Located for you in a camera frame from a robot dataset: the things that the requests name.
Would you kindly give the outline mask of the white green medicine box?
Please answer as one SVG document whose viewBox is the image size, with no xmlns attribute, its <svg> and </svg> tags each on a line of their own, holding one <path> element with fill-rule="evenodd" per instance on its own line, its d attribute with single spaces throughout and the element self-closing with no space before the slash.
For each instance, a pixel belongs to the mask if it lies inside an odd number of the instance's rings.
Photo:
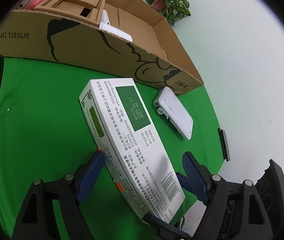
<svg viewBox="0 0 284 240">
<path fill-rule="evenodd" d="M 91 79 L 79 101 L 105 165 L 135 214 L 171 222 L 185 194 L 133 79 Z"/>
</svg>

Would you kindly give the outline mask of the white plastic device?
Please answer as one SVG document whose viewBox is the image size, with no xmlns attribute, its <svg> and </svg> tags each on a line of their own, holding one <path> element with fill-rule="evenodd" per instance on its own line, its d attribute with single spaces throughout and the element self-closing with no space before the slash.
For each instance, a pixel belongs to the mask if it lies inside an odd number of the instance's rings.
<svg viewBox="0 0 284 240">
<path fill-rule="evenodd" d="M 171 88 L 166 86 L 161 89 L 153 105 L 157 108 L 157 113 L 164 115 L 186 140 L 191 139 L 193 118 Z"/>
</svg>

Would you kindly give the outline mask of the white hair dryer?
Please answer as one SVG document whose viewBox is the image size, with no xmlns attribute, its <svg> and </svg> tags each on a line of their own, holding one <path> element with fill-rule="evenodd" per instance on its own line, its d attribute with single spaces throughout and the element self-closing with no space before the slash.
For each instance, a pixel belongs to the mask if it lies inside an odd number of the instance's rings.
<svg viewBox="0 0 284 240">
<path fill-rule="evenodd" d="M 103 10 L 102 12 L 102 18 L 101 18 L 101 22 L 99 24 L 99 29 L 107 31 L 111 34 L 114 34 L 120 38 L 123 38 L 129 42 L 133 42 L 133 38 L 131 37 L 130 34 L 114 27 L 111 25 L 111 22 L 109 21 L 109 17 L 108 17 L 108 12 L 106 10 Z"/>
</svg>

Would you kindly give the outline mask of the black device with round dials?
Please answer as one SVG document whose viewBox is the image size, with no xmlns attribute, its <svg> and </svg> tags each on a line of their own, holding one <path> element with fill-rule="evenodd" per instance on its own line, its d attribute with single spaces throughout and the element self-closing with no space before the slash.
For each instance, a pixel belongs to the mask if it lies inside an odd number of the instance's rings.
<svg viewBox="0 0 284 240">
<path fill-rule="evenodd" d="M 255 187 L 270 220 L 273 236 L 276 236 L 284 226 L 284 174 L 273 159 L 269 160 L 269 167 Z"/>
</svg>

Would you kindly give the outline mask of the black clip on mat edge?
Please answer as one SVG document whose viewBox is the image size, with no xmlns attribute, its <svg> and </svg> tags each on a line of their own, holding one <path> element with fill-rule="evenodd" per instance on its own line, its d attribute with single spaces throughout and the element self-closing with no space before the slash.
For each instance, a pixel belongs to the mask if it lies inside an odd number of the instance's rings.
<svg viewBox="0 0 284 240">
<path fill-rule="evenodd" d="M 219 134 L 219 139 L 220 139 L 220 144 L 221 144 L 224 160 L 231 161 L 226 133 L 223 129 L 218 128 L 218 134 Z"/>
</svg>

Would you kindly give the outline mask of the large brown cardboard box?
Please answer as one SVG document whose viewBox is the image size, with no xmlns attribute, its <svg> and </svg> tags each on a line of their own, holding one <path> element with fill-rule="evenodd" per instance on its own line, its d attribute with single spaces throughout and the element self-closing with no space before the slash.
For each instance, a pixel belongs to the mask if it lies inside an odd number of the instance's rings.
<svg viewBox="0 0 284 240">
<path fill-rule="evenodd" d="M 129 42 L 94 25 L 44 11 L 12 10 L 0 24 L 0 54 L 46 60 L 170 87 L 182 95 L 204 83 L 167 20 L 142 0 L 106 0 L 111 25 Z"/>
</svg>

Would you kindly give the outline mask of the potted plant pink pot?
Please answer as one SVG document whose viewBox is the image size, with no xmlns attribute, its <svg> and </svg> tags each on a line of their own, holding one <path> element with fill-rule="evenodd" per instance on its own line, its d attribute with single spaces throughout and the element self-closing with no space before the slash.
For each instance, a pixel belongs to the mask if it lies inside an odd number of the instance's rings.
<svg viewBox="0 0 284 240">
<path fill-rule="evenodd" d="M 145 0 L 154 10 L 159 12 L 173 27 L 182 18 L 190 17 L 190 3 L 187 0 Z"/>
</svg>

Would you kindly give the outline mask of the brown cardboard insert divider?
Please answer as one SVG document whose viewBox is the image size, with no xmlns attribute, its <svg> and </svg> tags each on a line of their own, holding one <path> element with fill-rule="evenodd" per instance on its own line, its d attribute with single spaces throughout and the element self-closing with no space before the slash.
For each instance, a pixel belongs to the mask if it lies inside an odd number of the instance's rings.
<svg viewBox="0 0 284 240">
<path fill-rule="evenodd" d="M 98 27 L 106 0 L 44 0 L 34 9 Z"/>
</svg>

